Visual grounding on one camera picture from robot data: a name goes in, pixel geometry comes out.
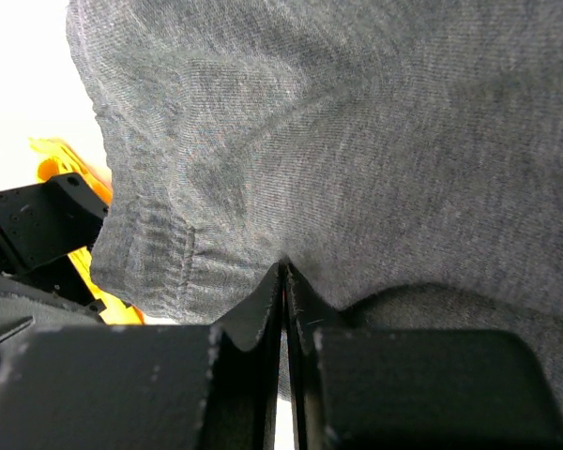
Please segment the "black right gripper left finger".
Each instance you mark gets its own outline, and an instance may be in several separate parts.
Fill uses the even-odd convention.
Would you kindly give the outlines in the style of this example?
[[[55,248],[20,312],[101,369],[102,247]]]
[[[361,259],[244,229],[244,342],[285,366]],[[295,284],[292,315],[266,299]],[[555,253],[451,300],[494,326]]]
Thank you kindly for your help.
[[[0,364],[0,449],[270,449],[282,275],[210,325],[42,326]]]

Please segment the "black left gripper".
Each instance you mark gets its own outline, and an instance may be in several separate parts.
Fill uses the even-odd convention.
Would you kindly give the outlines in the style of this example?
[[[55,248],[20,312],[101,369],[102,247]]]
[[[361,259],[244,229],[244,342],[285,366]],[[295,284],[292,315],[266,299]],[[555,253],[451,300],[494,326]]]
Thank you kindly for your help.
[[[102,227],[109,212],[103,216],[102,206],[77,173],[0,191],[0,275],[102,312],[68,259],[88,242],[77,228],[80,219]]]

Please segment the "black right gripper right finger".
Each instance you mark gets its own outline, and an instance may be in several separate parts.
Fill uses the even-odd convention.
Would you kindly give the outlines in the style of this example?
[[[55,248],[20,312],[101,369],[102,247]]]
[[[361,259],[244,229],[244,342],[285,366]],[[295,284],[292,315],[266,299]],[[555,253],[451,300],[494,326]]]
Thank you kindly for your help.
[[[516,335],[353,327],[284,272],[296,448],[563,449],[563,415]]]

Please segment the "yellow shorts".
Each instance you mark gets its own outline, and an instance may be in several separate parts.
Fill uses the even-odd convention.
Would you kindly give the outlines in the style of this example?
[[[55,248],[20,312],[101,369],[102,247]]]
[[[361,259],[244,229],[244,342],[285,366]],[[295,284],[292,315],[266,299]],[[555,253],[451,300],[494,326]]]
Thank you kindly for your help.
[[[29,146],[39,157],[36,174],[38,182],[45,183],[57,175],[77,173],[94,196],[104,203],[102,215],[106,215],[113,197],[109,177],[104,177],[100,170],[84,162],[74,149],[60,138],[30,138]],[[104,305],[104,310],[99,316],[109,325],[144,324],[144,315],[138,308],[103,291],[91,278],[91,247],[96,242],[101,225],[96,220],[82,217],[77,228],[83,238],[88,238],[88,242],[79,249],[72,250],[68,254],[68,259],[81,276],[93,299]]]

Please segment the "grey shorts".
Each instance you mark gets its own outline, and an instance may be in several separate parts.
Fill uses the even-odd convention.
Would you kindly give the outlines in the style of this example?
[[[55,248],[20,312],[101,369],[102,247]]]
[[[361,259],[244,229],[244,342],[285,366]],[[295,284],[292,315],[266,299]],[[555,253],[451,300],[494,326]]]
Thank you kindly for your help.
[[[563,412],[563,1],[72,1],[104,291],[212,323],[286,260],[355,324],[498,328]]]

